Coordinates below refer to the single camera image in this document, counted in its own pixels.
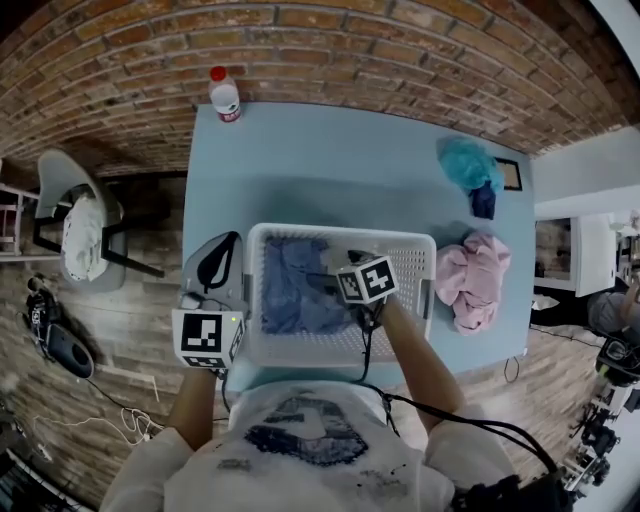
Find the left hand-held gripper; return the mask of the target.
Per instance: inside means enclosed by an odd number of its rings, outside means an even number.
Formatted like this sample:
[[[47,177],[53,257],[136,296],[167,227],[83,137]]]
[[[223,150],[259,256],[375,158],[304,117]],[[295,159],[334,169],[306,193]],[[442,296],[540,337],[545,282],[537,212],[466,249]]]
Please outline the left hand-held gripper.
[[[237,232],[203,244],[182,270],[172,310],[173,348],[187,367],[229,370],[246,333],[244,248]]]

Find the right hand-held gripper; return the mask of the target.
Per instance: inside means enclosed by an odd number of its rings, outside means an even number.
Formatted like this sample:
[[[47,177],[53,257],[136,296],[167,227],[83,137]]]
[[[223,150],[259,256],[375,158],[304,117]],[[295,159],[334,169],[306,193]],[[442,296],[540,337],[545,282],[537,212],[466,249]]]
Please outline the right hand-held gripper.
[[[350,249],[347,256],[355,265],[339,269],[335,275],[310,273],[308,285],[328,296],[341,296],[347,304],[369,305],[398,290],[398,280],[389,256]]]

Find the purple clothes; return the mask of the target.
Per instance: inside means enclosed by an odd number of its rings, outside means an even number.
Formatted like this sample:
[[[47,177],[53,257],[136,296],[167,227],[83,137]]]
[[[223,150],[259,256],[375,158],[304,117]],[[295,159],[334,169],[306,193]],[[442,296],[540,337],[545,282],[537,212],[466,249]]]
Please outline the purple clothes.
[[[323,239],[276,238],[266,241],[261,291],[261,327],[270,335],[333,335],[353,325],[353,318],[334,295],[309,284],[324,276]]]

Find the white plastic laundry basket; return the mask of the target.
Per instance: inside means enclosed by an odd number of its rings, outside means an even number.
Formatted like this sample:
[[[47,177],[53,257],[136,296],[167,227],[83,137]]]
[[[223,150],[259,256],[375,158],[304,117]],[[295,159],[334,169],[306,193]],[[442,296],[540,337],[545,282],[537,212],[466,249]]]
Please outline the white plastic laundry basket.
[[[354,367],[359,368],[370,354],[371,362],[387,363],[395,359],[383,329],[366,332],[363,314],[369,305],[347,304],[335,296],[353,318],[353,325],[333,335],[299,333],[270,335],[261,327],[261,291],[266,241],[271,238],[323,239],[329,248],[322,262],[328,275],[355,265],[347,256],[350,249],[376,256],[389,256],[398,280],[395,296],[413,315],[424,332],[431,327],[436,278],[436,244],[429,235],[329,226],[261,223],[249,232],[245,252],[245,299],[250,317],[246,322],[243,348],[259,366],[272,367]]]

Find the pink garment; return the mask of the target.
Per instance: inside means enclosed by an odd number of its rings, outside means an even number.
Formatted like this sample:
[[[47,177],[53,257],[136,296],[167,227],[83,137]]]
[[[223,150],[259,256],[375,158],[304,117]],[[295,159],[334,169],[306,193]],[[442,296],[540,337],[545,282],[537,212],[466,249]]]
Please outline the pink garment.
[[[492,234],[474,231],[462,244],[437,251],[435,291],[451,307],[454,325],[464,336],[489,329],[497,314],[509,248]]]

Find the person's right forearm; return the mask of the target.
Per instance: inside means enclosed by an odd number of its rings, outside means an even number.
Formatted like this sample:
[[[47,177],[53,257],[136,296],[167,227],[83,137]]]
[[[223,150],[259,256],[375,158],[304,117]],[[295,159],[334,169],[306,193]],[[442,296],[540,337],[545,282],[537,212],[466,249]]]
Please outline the person's right forearm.
[[[395,296],[387,299],[380,319],[411,398],[447,413],[461,409],[466,399],[458,382]]]

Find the person's left forearm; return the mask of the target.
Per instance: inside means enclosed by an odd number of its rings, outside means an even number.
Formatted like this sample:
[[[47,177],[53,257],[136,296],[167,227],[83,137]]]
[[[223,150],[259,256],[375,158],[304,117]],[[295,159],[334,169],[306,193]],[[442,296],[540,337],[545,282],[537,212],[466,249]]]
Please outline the person's left forearm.
[[[171,408],[167,428],[176,430],[193,451],[212,440],[217,376],[188,369]]]

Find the dark blue cloth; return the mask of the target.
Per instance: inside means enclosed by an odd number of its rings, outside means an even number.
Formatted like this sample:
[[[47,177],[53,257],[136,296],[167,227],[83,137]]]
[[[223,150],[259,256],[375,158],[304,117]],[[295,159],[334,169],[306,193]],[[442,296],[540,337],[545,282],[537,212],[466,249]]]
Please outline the dark blue cloth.
[[[469,193],[471,213],[475,218],[493,220],[495,215],[496,194],[490,181]]]

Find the black oval floor device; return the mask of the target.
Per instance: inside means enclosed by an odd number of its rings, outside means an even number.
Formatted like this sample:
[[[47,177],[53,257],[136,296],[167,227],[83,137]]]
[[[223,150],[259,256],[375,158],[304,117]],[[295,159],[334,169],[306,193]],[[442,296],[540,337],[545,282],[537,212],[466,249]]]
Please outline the black oval floor device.
[[[85,346],[71,331],[58,323],[47,328],[47,353],[65,370],[80,379],[93,376],[94,359]]]

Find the teal fluffy cloth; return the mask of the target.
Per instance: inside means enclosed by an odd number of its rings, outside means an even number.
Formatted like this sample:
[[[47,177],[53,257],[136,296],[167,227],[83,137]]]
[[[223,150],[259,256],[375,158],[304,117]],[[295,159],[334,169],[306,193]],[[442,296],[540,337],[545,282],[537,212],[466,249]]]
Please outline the teal fluffy cloth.
[[[449,136],[437,143],[438,162],[449,180],[466,193],[489,184],[498,194],[503,191],[505,178],[497,160],[483,145],[469,137]]]

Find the black gadget with marker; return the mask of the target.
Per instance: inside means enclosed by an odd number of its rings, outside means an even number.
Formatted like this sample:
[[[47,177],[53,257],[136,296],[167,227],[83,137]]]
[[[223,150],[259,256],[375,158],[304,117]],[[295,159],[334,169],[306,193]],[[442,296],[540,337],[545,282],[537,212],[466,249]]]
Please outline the black gadget with marker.
[[[41,351],[48,354],[48,329],[61,317],[61,308],[44,283],[42,274],[34,274],[27,281],[29,295],[26,299],[26,324]]]

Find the red-capped plastic water bottle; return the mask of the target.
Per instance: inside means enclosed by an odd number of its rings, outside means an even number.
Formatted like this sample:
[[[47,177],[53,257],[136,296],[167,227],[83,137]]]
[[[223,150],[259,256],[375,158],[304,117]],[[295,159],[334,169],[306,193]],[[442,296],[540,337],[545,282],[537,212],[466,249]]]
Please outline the red-capped plastic water bottle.
[[[240,95],[235,80],[224,66],[214,66],[209,71],[209,98],[218,117],[225,123],[241,116]]]

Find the grey shell chair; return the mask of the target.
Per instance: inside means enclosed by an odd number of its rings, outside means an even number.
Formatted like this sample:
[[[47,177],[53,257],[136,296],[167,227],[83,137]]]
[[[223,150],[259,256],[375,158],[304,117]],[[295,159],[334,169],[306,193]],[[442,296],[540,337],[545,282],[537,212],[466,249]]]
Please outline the grey shell chair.
[[[50,149],[38,160],[40,195],[35,212],[33,243],[60,255],[65,279],[85,293],[115,291],[122,287],[127,269],[162,278],[160,269],[132,260],[127,254],[126,232],[169,216],[167,208],[157,213],[130,217],[113,193],[89,171],[63,151]],[[95,198],[104,219],[102,257],[108,262],[106,271],[94,281],[73,281],[64,269],[61,244],[64,219],[73,204],[83,195]]]

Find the white shelf rack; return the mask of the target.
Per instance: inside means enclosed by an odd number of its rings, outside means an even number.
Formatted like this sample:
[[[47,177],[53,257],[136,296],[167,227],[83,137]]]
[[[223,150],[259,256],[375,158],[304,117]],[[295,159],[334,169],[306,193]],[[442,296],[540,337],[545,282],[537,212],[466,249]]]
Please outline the white shelf rack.
[[[9,203],[0,203],[0,263],[36,261],[21,249],[21,220],[25,201],[38,201],[38,195],[0,182],[0,193],[12,196]]]

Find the person's white printed t-shirt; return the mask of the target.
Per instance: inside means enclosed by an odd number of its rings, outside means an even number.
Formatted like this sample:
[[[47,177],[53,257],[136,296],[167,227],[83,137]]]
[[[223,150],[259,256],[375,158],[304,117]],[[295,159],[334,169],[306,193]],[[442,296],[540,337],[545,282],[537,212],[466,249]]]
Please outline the person's white printed t-shirt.
[[[424,451],[389,427],[380,396],[339,382],[276,382],[241,395],[226,433],[193,451],[173,428],[135,448],[100,512],[450,512],[458,490],[514,472],[477,405]]]

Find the white side table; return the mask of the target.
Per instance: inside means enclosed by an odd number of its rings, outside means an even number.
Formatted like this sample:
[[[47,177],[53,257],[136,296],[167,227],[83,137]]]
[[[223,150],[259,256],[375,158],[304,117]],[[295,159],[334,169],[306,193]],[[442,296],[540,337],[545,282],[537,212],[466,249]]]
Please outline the white side table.
[[[582,297],[615,284],[616,233],[611,216],[539,220],[534,283]]]

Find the black waist pack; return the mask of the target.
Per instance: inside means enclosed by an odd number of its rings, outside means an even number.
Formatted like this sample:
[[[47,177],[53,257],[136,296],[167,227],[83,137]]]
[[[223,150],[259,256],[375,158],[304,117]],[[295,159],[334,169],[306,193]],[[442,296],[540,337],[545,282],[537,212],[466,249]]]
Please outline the black waist pack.
[[[478,484],[458,490],[453,512],[573,512],[573,496],[556,474],[545,474],[525,486],[511,475],[494,485]]]

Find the black picture frame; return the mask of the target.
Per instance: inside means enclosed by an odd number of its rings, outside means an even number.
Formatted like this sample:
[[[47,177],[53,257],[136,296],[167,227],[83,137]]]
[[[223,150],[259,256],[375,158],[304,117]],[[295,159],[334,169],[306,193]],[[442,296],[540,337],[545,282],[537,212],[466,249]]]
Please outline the black picture frame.
[[[521,191],[522,179],[518,163],[504,158],[494,159],[494,170],[491,173],[495,191]]]

